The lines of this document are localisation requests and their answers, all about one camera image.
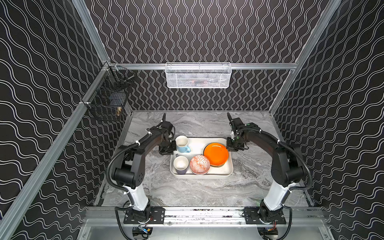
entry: mounting plate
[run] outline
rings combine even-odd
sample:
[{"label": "mounting plate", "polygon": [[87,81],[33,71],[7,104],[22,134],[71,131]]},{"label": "mounting plate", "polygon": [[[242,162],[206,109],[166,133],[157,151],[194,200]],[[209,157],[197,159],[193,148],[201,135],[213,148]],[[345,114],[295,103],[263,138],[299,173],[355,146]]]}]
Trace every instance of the mounting plate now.
[{"label": "mounting plate", "polygon": [[[164,224],[164,213],[165,209],[162,207],[151,207],[150,216],[152,216],[152,220],[150,220],[147,224]],[[133,215],[126,214],[124,217],[124,224],[132,224],[133,222],[137,223],[136,220],[133,219]]]},{"label": "mounting plate", "polygon": [[[244,207],[244,213],[242,216],[245,218],[245,223],[246,224],[270,224],[266,222],[262,222],[260,220],[260,215],[258,213],[259,207]],[[276,217],[276,224],[286,224],[285,217],[283,215],[283,212],[281,212],[277,217]]]}]

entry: gray marble surface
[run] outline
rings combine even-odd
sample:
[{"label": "gray marble surface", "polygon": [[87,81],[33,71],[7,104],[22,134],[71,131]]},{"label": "gray marble surface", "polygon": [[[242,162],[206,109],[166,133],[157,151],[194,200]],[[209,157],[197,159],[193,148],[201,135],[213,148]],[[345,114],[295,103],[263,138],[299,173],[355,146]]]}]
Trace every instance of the gray marble surface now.
[{"label": "gray marble surface", "polygon": [[[144,136],[146,128],[157,125],[164,112],[134,112],[125,145]],[[277,136],[267,112],[231,112],[244,123],[254,122]],[[226,112],[167,112],[167,121],[176,128],[176,136],[228,137],[230,126]],[[258,206],[272,183],[272,158],[260,147],[249,143],[249,150],[233,152],[233,173],[226,179],[176,179],[169,170],[170,156],[161,156],[156,147],[146,157],[143,187],[152,205],[160,206]],[[121,190],[106,185],[103,206],[122,205],[128,198]],[[288,206],[308,206],[302,191],[294,191]]]}]

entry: white tray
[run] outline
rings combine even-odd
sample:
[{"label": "white tray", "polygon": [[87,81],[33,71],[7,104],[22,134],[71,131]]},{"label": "white tray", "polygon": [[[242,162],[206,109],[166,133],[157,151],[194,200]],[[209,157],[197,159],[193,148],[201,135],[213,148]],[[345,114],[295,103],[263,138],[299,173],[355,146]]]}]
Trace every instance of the white tray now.
[{"label": "white tray", "polygon": [[173,155],[170,157],[170,171],[176,178],[182,179],[223,179],[228,177],[233,172],[233,164],[231,158],[231,152],[228,152],[228,160],[221,167],[210,167],[209,171],[204,175],[196,175],[192,173],[191,169],[188,166],[186,174],[179,175],[176,172],[176,169],[173,167],[173,160],[176,158],[176,154],[179,156],[184,156],[190,162],[191,159],[196,155],[203,155],[204,148],[213,142],[218,142],[227,145],[227,140],[225,138],[209,138],[209,137],[189,137],[188,147],[191,148],[189,153],[179,153],[174,151]]}]

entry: wall panel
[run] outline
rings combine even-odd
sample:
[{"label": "wall panel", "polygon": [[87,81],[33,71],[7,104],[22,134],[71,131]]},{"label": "wall panel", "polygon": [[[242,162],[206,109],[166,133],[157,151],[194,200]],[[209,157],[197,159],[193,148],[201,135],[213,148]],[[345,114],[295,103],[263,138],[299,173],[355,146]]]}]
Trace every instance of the wall panel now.
[{"label": "wall panel", "polygon": [[279,106],[335,239],[384,239],[384,4],[344,0]]},{"label": "wall panel", "polygon": [[87,111],[12,239],[76,239],[93,205],[125,123],[98,122]]},{"label": "wall panel", "polygon": [[[125,70],[115,71],[124,78]],[[135,110],[268,111],[289,70],[234,70],[228,88],[168,88],[164,71],[138,71],[129,95]]]},{"label": "wall panel", "polygon": [[0,0],[0,220],[100,68],[70,0]]},{"label": "wall panel", "polygon": [[115,63],[293,63],[327,0],[86,0]]}]

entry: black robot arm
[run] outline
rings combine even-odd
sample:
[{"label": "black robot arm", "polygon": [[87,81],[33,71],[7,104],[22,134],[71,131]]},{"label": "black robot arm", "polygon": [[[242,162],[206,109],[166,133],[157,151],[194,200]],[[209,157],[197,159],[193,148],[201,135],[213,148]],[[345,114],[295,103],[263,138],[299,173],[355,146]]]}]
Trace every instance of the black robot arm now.
[{"label": "black robot arm", "polygon": [[[299,182],[305,176],[303,164],[297,157],[270,133],[264,132],[253,122],[244,124],[240,118],[232,119],[227,113],[232,128],[232,137],[227,138],[229,151],[245,150],[247,142],[253,142],[272,157],[271,174],[280,185],[287,187],[292,182]],[[301,156],[299,147],[290,147]]]},{"label": "black robot arm", "polygon": [[148,134],[138,140],[138,142],[129,146],[120,146],[118,152],[122,152],[114,159],[110,170],[110,177],[116,181],[119,186],[126,185],[132,189],[139,186],[145,176],[145,157],[157,145],[161,155],[171,155],[176,150],[175,141],[171,141],[174,136],[174,128],[170,122],[165,120],[164,113],[161,122],[148,130]]}]

